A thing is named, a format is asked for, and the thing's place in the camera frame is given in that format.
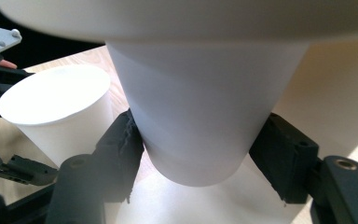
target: screw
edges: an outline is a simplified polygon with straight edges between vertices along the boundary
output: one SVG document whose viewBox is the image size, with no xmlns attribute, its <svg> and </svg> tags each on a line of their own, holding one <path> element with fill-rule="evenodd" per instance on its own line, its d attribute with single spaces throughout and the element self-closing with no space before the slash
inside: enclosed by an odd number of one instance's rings
<svg viewBox="0 0 358 224">
<path fill-rule="evenodd" d="M 11 36 L 16 37 L 16 38 L 21 38 L 20 31 L 17 29 L 11 30 Z"/>
<path fill-rule="evenodd" d="M 346 160 L 342 160 L 342 159 L 336 160 L 336 165 L 342 169 L 345 169 L 345 170 L 353 171 L 353 170 L 357 169 L 356 164 L 354 164 L 351 161 L 346 161 Z"/>
<path fill-rule="evenodd" d="M 5 45 L 6 45 L 5 42 L 0 41 L 0 46 L 1 46 L 1 47 L 4 47 Z"/>
</svg>

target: white cup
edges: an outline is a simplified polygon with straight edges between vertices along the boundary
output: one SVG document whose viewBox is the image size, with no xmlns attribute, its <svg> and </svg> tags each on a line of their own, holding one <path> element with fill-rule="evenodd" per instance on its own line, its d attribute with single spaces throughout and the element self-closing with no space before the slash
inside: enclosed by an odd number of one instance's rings
<svg viewBox="0 0 358 224">
<path fill-rule="evenodd" d="M 67 65 L 34 74 L 0 99 L 0 115 L 15 124 L 60 166 L 90 154 L 113 122 L 110 76 L 91 65 Z"/>
</svg>

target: wooden table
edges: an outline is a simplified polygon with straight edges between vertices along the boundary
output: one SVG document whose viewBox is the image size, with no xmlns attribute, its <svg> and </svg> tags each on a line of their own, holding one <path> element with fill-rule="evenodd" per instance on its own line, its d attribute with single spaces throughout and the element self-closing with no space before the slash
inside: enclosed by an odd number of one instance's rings
<svg viewBox="0 0 358 224">
<path fill-rule="evenodd" d="M 28 72 L 39 72 L 45 69 L 62 66 L 66 64 L 92 64 L 102 68 L 111 77 L 110 96 L 112 100 L 112 108 L 116 117 L 121 112 L 128 109 L 124 92 L 121 88 L 117 77 L 116 69 L 110 59 L 106 47 L 87 50 L 72 56 L 64 57 L 48 63 L 42 63 L 26 70 Z M 0 156 L 4 162 L 7 162 L 13 154 L 20 155 L 35 161 L 40 161 L 49 166 L 55 167 L 54 163 L 31 142 L 21 131 L 14 125 L 0 119 Z M 351 158 L 358 161 L 358 148 L 351 154 Z M 138 173 L 136 182 L 147 178 L 149 175 L 157 172 L 154 168 L 147 153 L 142 158 L 141 168 Z M 0 178 L 0 194 L 4 196 L 6 203 L 16 202 L 18 199 L 25 197 L 43 187 L 27 186 L 15 182 L 7 181 Z M 305 208 L 293 223 L 311 223 L 309 216 L 309 208 Z"/>
</svg>

